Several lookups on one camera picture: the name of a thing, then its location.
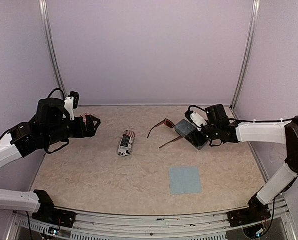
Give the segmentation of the blue cleaning cloth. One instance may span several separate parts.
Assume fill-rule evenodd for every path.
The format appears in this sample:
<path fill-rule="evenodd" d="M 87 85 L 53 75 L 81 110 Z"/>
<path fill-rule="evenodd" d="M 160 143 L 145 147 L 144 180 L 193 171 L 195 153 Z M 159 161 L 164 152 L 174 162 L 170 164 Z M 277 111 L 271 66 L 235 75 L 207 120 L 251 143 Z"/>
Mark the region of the blue cleaning cloth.
<path fill-rule="evenodd" d="M 201 193 L 198 168 L 196 166 L 170 167 L 169 188 L 172 195 Z"/>

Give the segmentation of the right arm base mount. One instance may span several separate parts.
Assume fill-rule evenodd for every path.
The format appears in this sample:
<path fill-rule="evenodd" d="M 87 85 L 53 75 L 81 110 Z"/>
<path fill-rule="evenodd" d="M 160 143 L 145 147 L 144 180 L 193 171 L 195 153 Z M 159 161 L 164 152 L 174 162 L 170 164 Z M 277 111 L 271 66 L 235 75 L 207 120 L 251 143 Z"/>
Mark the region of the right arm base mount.
<path fill-rule="evenodd" d="M 228 221 L 231 228 L 240 227 L 256 222 L 261 222 L 265 218 L 269 219 L 271 214 L 268 205 L 263 205 L 256 197 L 252 196 L 246 208 L 227 212 Z"/>

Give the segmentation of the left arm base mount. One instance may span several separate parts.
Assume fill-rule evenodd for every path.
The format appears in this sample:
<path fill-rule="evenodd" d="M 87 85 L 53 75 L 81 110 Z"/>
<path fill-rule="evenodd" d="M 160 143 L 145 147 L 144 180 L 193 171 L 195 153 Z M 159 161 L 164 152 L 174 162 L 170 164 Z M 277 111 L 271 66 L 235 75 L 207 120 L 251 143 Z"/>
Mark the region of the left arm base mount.
<path fill-rule="evenodd" d="M 32 214 L 34 220 L 59 227 L 73 228 L 76 217 L 75 212 L 56 208 L 52 199 L 44 190 L 34 190 L 33 192 L 37 195 L 40 204 L 38 212 Z"/>

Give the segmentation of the blue-grey hard glasses case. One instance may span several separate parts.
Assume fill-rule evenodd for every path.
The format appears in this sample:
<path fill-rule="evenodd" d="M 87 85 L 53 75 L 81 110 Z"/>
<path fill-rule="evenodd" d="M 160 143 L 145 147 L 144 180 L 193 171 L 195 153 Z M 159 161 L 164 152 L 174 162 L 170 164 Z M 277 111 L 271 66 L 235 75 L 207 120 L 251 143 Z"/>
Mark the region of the blue-grey hard glasses case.
<path fill-rule="evenodd" d="M 184 120 L 182 119 L 177 124 L 175 124 L 175 132 L 178 135 L 181 135 L 191 145 L 192 145 L 192 143 L 190 141 L 190 133 L 194 129 L 196 129 L 196 128 L 190 122 L 186 121 L 185 119 Z M 202 147 L 195 147 L 195 149 L 201 150 Z"/>

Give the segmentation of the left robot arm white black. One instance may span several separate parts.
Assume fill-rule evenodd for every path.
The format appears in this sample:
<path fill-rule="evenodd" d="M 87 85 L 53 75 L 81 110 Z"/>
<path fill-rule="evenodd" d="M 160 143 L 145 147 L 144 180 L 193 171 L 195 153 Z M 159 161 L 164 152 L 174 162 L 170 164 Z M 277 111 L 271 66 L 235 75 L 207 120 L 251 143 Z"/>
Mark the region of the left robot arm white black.
<path fill-rule="evenodd" d="M 22 122 L 0 137 L 0 169 L 37 150 L 51 154 L 50 146 L 63 143 L 58 150 L 69 145 L 70 139 L 92 138 L 101 124 L 92 114 L 75 117 L 75 97 L 45 98 L 38 102 L 37 112 L 29 122 Z M 42 190 L 13 191 L 0 189 L 0 210 L 24 211 L 40 214 L 52 223 L 59 217 L 48 193 Z"/>

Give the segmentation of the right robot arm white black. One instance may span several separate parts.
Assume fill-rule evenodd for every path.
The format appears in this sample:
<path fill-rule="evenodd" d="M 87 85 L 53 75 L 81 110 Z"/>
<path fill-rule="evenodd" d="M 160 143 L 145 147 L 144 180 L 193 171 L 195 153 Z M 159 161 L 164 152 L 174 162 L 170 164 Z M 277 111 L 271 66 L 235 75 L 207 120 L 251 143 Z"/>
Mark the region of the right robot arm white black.
<path fill-rule="evenodd" d="M 280 120 L 240 120 L 229 118 L 223 105 L 217 104 L 203 110 L 203 118 L 189 106 L 186 119 L 196 127 L 198 143 L 273 143 L 286 147 L 283 165 L 255 194 L 256 202 L 244 211 L 249 222 L 255 222 L 264 213 L 264 207 L 277 195 L 287 190 L 298 177 L 298 116 Z"/>

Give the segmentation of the newspaper print glasses case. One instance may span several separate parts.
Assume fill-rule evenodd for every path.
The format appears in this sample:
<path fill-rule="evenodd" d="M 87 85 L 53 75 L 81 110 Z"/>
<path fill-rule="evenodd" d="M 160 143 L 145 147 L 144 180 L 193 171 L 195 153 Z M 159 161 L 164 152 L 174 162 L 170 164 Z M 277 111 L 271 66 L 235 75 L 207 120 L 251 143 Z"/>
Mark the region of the newspaper print glasses case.
<path fill-rule="evenodd" d="M 119 156 L 127 157 L 131 154 L 134 139 L 135 139 L 135 132 L 131 130 L 125 130 L 123 132 L 123 135 L 118 147 Z"/>

